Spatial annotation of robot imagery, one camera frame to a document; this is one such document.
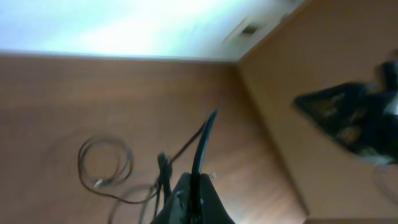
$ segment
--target wooden surface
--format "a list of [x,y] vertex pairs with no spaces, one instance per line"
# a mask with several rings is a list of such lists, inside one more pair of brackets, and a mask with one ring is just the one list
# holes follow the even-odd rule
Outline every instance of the wooden surface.
[[309,218],[398,218],[398,206],[372,183],[374,166],[292,106],[304,93],[376,80],[376,66],[398,46],[397,10],[394,0],[314,0],[240,63]]
[[[216,172],[212,181],[230,216],[236,223],[303,223],[231,65],[7,55],[0,57],[0,223],[106,223],[114,200],[78,181],[83,141],[120,136],[134,154],[133,178],[122,190],[151,184],[158,153],[176,153],[219,102],[203,172]],[[190,171],[196,144],[174,164],[172,185]],[[136,223],[140,208],[122,205],[114,223]]]

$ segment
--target white ceiling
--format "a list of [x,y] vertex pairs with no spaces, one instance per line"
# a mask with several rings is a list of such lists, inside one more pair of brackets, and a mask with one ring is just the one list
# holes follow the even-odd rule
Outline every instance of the white ceiling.
[[0,0],[0,52],[236,61],[301,2]]

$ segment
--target wood paneling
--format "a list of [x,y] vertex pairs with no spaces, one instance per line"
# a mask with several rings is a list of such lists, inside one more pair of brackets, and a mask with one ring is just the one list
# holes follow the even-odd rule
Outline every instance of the wood paneling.
[[[219,102],[203,172],[217,173],[213,184],[231,217],[303,223],[233,66],[7,55],[0,57],[0,223],[106,223],[114,200],[78,181],[83,141],[117,134],[134,154],[133,178],[123,188],[152,183],[158,153],[176,153]],[[194,152],[174,164],[173,185],[190,171]],[[122,205],[115,223],[137,222],[140,208]]]
[[310,218],[398,218],[371,181],[374,166],[292,106],[304,93],[375,80],[375,67],[398,47],[397,10],[394,0],[314,0],[240,63]]

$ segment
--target black cable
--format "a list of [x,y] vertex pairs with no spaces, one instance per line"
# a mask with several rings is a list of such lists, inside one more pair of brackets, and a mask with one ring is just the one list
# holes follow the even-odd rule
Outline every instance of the black cable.
[[163,186],[163,204],[165,205],[167,200],[172,194],[170,186],[170,179],[172,178],[173,168],[172,165],[167,161],[166,155],[161,152],[157,157],[157,163],[159,165],[160,175],[160,186]]
[[191,172],[191,184],[190,184],[190,194],[192,200],[192,213],[196,215],[195,217],[198,223],[201,223],[199,214],[201,213],[201,202],[200,202],[200,172],[201,166],[203,164],[203,158],[205,155],[207,142],[209,140],[211,129],[214,125],[215,119],[217,117],[218,110],[214,110],[204,124],[203,134],[199,140],[198,148],[193,158],[192,172]]
[[[89,181],[91,181],[91,183],[95,186],[95,187],[105,187],[105,186],[110,186],[110,185],[118,185],[123,183],[125,180],[127,180],[129,178],[129,176],[132,173],[132,167],[133,167],[133,158],[132,158],[132,152],[129,149],[129,147],[127,146],[127,144],[114,137],[111,135],[100,135],[100,136],[93,136],[91,138],[89,138],[88,140],[86,140],[80,147],[79,152],[78,152],[78,176],[79,176],[79,181],[82,184],[82,186],[88,190],[91,193],[94,193],[96,195],[102,196],[102,197],[109,197],[109,198],[113,198],[116,199],[117,202],[115,203],[115,206],[113,207],[113,209],[111,210],[110,216],[109,216],[109,220],[108,223],[112,223],[112,219],[114,217],[114,214],[116,213],[117,208],[119,207],[119,203],[123,202],[126,204],[130,204],[130,205],[137,205],[137,204],[144,204],[143,208],[141,210],[141,214],[140,214],[140,219],[139,219],[139,223],[142,223],[142,220],[144,218],[144,212],[147,206],[148,201],[150,201],[152,198],[154,198],[155,196],[157,197],[156,200],[156,205],[155,205],[155,216],[157,215],[157,209],[159,206],[159,198],[160,198],[160,191],[163,187],[163,181],[162,179],[164,178],[164,174],[166,174],[166,178],[170,178],[170,176],[168,174],[171,175],[171,172],[169,172],[168,170],[171,169],[173,162],[175,162],[188,148],[189,145],[191,145],[191,143],[196,140],[197,137],[199,137],[199,135],[202,133],[203,128],[205,127],[204,123],[200,129],[189,139],[189,141],[178,151],[178,153],[176,153],[176,155],[173,156],[173,158],[171,158],[171,160],[169,161],[169,163],[164,166],[166,171],[164,172],[164,170],[160,171],[160,175],[158,176],[158,178],[156,178],[156,182],[153,185],[147,185],[150,186],[149,187],[149,194],[147,196],[146,199],[144,200],[140,200],[140,201],[129,201],[126,199],[123,199],[124,197],[127,197],[128,195],[130,195],[133,189],[139,188],[142,185],[136,185],[133,186],[132,188],[130,188],[125,194],[123,194],[121,197],[115,196],[115,195],[111,195],[111,194],[107,194],[107,193],[103,193],[103,192],[99,192],[91,187],[89,187],[86,182],[83,179],[88,179]],[[87,170],[85,169],[85,159],[87,154],[89,153],[89,151],[92,149],[92,147],[94,145],[97,144],[103,144],[103,143],[108,143],[108,144],[114,144],[117,146],[120,146],[121,149],[123,149],[123,152],[126,155],[126,163],[123,166],[122,169],[119,170],[120,168],[120,160],[118,159],[118,164],[117,164],[117,168],[115,173],[108,179],[97,179],[94,177],[91,177],[89,175],[89,173],[87,172]]]

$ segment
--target ceiling vent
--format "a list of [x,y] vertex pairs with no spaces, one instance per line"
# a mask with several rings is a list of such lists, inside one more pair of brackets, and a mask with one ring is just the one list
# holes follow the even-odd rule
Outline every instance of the ceiling vent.
[[233,39],[248,40],[248,37],[251,37],[263,27],[264,26],[260,26],[259,24],[251,22],[248,18],[245,18],[228,34],[224,41],[230,42]]
[[250,24],[242,30],[241,35],[253,35],[258,29],[259,26],[255,24]]

